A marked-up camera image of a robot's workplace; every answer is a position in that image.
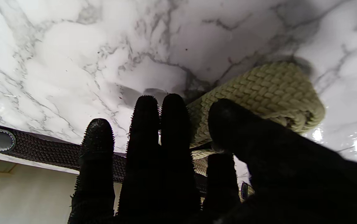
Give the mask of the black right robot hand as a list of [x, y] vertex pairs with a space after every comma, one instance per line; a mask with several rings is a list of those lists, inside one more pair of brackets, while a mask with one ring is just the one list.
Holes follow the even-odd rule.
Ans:
[[200, 202], [180, 95], [158, 111], [137, 99], [126, 174], [114, 215], [112, 128], [93, 119], [80, 154], [69, 224], [357, 224], [357, 162], [228, 99], [208, 114], [213, 142]]

